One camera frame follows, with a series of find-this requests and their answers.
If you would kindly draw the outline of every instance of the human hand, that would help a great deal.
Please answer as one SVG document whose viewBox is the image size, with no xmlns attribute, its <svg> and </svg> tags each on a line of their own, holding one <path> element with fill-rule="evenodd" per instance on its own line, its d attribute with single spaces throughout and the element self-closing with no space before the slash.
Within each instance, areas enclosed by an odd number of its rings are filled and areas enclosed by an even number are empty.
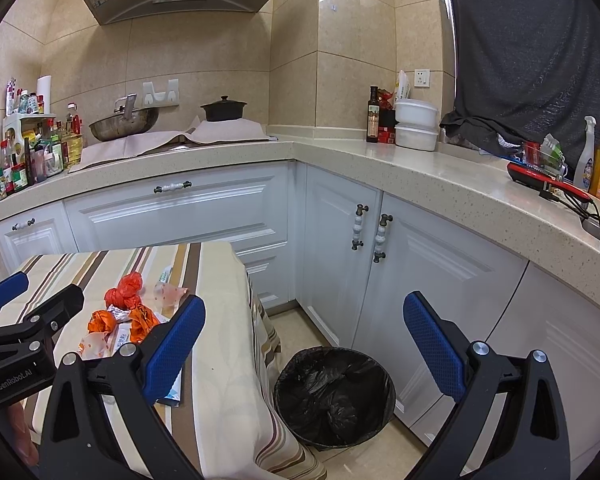
<svg viewBox="0 0 600 480">
<path fill-rule="evenodd" d="M 13 428 L 13 445 L 20 459 L 28 466 L 38 463 L 38 449 L 31 441 L 29 428 L 24 421 L 24 408 L 16 402 L 7 408 L 9 423 Z"/>
</svg>

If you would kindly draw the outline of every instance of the blue textured pad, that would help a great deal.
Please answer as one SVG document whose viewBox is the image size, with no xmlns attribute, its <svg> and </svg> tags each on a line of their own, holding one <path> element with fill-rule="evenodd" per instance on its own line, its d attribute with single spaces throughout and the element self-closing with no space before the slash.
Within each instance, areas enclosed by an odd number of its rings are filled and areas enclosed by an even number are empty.
<svg viewBox="0 0 600 480">
<path fill-rule="evenodd" d="M 404 323 L 443 395 L 464 397 L 464 365 L 416 294 L 404 298 Z"/>
<path fill-rule="evenodd" d="M 0 309 L 15 300 L 29 288 L 29 279 L 24 272 L 16 272 L 0 282 Z"/>
<path fill-rule="evenodd" d="M 180 308 L 185 311 L 169 322 L 169 332 L 146 365 L 142 394 L 149 404 L 167 396 L 205 325 L 205 304 L 199 297 L 190 296 Z"/>
</svg>

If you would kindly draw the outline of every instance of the black trash bag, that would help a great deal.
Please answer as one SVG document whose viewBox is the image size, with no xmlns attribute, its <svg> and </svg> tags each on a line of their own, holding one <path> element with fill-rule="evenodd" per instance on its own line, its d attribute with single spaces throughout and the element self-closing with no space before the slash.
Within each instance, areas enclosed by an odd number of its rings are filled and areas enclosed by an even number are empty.
<svg viewBox="0 0 600 480">
<path fill-rule="evenodd" d="M 371 357 L 318 346 L 292 357 L 273 401 L 296 438 L 329 449 L 355 446 L 379 433 L 394 413 L 395 389 Z"/>
</svg>

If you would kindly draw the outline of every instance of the floor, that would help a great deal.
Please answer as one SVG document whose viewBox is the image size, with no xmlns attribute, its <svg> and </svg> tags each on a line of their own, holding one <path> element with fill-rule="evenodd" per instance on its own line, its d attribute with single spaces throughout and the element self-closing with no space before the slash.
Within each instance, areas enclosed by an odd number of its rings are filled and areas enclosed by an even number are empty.
<svg viewBox="0 0 600 480">
<path fill-rule="evenodd" d="M 301 308 L 276 314 L 271 320 L 282 342 L 283 366 L 303 348 L 328 345 Z M 359 446 L 312 452 L 327 467 L 328 480 L 402 480 L 425 449 L 399 420 L 392 420 Z"/>
</svg>

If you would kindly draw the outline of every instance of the black curtain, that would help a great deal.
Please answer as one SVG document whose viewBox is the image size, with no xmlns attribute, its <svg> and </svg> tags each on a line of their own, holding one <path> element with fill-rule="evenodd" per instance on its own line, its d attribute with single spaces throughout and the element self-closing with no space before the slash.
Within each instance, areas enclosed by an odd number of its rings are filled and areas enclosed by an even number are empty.
<svg viewBox="0 0 600 480">
<path fill-rule="evenodd" d="M 447 136 L 507 155 L 502 140 L 542 142 L 551 133 L 573 170 L 584 116 L 600 124 L 600 10 L 592 0 L 452 3 L 458 79 L 455 110 L 441 121 Z"/>
</svg>

